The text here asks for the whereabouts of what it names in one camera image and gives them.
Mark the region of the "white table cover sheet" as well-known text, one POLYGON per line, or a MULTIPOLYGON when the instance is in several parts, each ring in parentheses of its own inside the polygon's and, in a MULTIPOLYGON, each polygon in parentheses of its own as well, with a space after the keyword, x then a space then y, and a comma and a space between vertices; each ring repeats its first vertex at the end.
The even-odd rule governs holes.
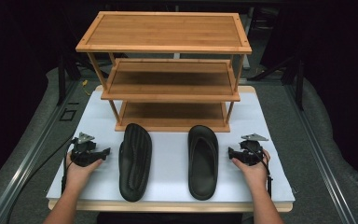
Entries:
MULTIPOLYGON (((119 191, 118 149, 124 133, 115 130, 116 119, 111 106, 95 91, 89 98, 77 131, 94 137, 98 149, 110 148, 106 161, 91 175, 79 201, 84 210, 87 203, 124 203, 119 191)), ((218 179, 211 203, 249 203, 252 200, 241 171, 228 158, 227 149, 237 149, 246 134, 259 134, 266 139, 260 145, 271 156, 268 163, 272 176, 271 194, 275 203, 293 203, 292 192, 282 168, 278 152, 269 135, 255 91, 243 91, 241 100, 234 105, 230 131, 218 133, 218 179)), ((138 203, 193 203, 196 200, 188 189, 188 132, 152 132, 152 160, 144 197, 138 203)))

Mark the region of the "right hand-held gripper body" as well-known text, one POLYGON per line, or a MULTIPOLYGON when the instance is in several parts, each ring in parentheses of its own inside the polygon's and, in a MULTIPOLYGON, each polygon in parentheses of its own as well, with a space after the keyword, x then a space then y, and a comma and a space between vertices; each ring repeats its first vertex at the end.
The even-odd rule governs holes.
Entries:
POLYGON ((234 157, 249 166, 261 162, 265 157, 265 153, 260 142, 268 141, 268 139, 257 133, 243 135, 241 139, 240 151, 235 151, 234 157))

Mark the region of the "three-tier wooden shoe rack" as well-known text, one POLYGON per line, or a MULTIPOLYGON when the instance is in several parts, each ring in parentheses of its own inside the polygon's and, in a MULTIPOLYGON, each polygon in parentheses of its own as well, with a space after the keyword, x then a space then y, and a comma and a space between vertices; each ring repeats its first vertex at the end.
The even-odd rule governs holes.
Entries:
POLYGON ((112 68, 97 77, 117 131, 137 123, 152 132, 228 132, 241 98, 233 59, 252 48, 236 13, 101 11, 76 51, 92 63, 108 54, 112 68))

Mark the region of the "black metal stand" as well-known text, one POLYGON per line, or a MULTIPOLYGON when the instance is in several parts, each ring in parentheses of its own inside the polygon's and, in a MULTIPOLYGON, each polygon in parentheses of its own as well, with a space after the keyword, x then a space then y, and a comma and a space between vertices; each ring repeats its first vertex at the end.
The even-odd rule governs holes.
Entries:
POLYGON ((297 57, 292 57, 282 77, 284 85, 295 85, 295 101, 297 107, 303 109, 303 83, 304 83, 304 63, 297 57))
POLYGON ((81 77, 76 65, 76 60, 71 54, 63 54, 59 57, 59 98, 57 105, 61 105, 66 97, 66 76, 69 76, 72 80, 79 80, 81 77))

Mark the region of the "black slipper with ribbed sole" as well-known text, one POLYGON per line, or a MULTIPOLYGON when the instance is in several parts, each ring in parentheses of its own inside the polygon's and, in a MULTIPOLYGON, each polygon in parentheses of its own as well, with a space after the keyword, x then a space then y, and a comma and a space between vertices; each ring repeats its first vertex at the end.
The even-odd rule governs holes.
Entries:
POLYGON ((119 148, 119 191, 129 202, 145 194, 152 159, 152 141, 142 126, 130 123, 119 148))

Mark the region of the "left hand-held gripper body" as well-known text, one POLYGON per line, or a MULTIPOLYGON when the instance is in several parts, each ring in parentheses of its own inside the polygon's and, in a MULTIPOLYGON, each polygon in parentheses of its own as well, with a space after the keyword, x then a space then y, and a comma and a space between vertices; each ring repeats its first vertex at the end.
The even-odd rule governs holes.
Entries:
POLYGON ((75 137, 72 141, 74 147, 71 151, 71 160, 78 166, 86 167, 96 160, 94 152, 96 144, 93 142, 94 137, 86 133, 80 133, 78 137, 75 137))

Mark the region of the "person's right hand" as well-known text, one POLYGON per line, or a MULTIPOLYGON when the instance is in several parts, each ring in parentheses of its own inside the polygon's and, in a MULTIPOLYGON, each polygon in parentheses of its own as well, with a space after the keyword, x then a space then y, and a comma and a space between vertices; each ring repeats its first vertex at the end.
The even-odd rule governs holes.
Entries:
POLYGON ((240 161, 232 160, 232 162, 242 171, 243 176, 251 192, 267 190, 267 166, 269 163, 270 155, 265 149, 264 153, 264 159, 258 164, 252 166, 246 165, 240 161))

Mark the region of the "grey metal floor rail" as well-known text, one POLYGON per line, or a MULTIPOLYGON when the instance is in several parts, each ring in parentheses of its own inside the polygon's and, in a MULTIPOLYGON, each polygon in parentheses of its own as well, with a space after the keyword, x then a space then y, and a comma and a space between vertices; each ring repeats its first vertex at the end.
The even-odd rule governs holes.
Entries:
POLYGON ((79 82, 70 82, 57 105, 48 86, 34 117, 0 169, 0 224, 41 224, 49 213, 49 186, 78 124, 88 97, 79 82))
POLYGON ((311 154, 316 162, 318 170, 321 174, 326 189, 330 195, 331 201, 333 202, 337 210, 342 224, 357 224, 352 214, 352 211, 342 193, 341 187, 339 186, 337 179, 333 174, 332 169, 328 164, 323 150, 316 138, 316 135, 310 126, 310 122, 306 116, 306 113, 302 111, 297 105, 295 90, 292 86, 284 85, 283 88, 288 95, 292 107, 294 108, 297 116, 299 117, 301 125, 305 130, 306 136, 310 141, 311 154))

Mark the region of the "black slipper with smooth footbed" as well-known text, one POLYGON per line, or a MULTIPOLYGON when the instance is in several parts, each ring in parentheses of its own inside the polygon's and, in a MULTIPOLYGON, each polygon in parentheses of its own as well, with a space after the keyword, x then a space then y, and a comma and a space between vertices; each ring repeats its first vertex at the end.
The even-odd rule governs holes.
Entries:
POLYGON ((218 178, 219 148, 215 133, 206 126, 197 125, 187 136, 188 188, 197 200, 210 199, 218 178))

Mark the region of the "person's left hand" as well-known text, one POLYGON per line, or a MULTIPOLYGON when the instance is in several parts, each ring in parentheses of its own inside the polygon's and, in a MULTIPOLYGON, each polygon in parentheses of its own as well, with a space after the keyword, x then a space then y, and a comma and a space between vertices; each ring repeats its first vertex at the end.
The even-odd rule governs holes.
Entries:
POLYGON ((66 156, 66 184, 65 189, 71 192, 80 192, 88 183, 91 174, 103 163, 97 160, 94 163, 82 167, 73 163, 70 154, 66 156))

